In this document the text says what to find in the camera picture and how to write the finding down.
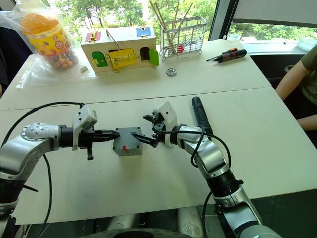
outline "person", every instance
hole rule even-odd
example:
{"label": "person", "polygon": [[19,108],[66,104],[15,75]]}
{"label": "person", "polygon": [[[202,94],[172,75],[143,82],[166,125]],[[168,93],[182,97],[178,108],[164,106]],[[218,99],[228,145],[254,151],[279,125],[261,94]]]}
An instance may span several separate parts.
{"label": "person", "polygon": [[287,72],[276,92],[317,148],[317,45]]}

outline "screwdriver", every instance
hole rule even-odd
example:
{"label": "screwdriver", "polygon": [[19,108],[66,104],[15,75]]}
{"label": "screwdriver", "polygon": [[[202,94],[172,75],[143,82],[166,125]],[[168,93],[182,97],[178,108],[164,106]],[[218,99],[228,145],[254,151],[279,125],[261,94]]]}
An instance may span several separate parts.
{"label": "screwdriver", "polygon": [[221,55],[208,59],[206,61],[217,61],[218,63],[226,62],[229,60],[234,60],[241,58],[247,54],[246,50],[237,50],[237,48],[232,48],[226,52],[223,52]]}

